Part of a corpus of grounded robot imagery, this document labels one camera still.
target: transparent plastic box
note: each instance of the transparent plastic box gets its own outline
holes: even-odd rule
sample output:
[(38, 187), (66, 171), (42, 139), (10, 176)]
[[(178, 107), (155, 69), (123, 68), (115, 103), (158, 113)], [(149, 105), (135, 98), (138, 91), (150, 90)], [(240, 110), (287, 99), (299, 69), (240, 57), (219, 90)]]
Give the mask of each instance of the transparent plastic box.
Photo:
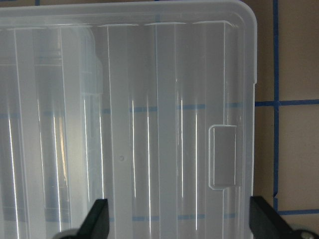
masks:
[(108, 198), (109, 239), (248, 239), (256, 20), (240, 1), (0, 9), (0, 238)]

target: translucent plastic lid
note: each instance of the translucent plastic lid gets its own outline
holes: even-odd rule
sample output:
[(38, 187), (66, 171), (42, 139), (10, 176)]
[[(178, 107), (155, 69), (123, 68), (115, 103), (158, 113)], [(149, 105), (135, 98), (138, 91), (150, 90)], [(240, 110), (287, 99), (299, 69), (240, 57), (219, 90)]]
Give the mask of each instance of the translucent plastic lid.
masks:
[(109, 239), (248, 239), (256, 20), (240, 1), (0, 9), (0, 238), (108, 198)]

